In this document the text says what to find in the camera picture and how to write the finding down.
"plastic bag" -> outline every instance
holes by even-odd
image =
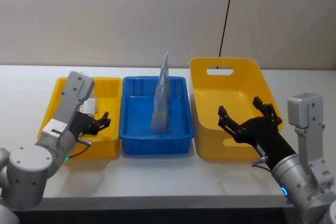
[[[168,52],[166,52],[161,67],[161,72],[156,85],[151,132],[154,134],[166,134],[169,132],[169,108],[170,108],[170,87]]]

